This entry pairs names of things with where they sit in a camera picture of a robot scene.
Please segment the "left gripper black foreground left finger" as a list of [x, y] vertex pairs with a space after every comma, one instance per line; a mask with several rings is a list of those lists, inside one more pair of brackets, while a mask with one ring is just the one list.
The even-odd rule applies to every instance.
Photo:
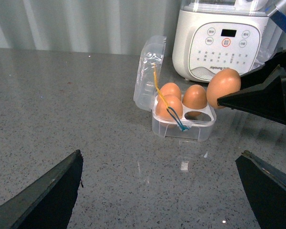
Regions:
[[0, 206], [0, 229], [65, 229], [81, 183], [83, 157], [71, 153]]

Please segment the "left gripper black foreground right finger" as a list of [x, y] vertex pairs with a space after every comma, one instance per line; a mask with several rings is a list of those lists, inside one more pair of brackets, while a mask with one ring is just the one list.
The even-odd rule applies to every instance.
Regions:
[[235, 162], [260, 228], [286, 229], [286, 174], [247, 150]]

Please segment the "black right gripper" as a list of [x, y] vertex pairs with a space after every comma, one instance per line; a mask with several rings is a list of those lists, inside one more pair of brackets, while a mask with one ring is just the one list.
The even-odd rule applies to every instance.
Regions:
[[241, 75], [241, 90], [217, 103], [286, 125], [286, 50]]

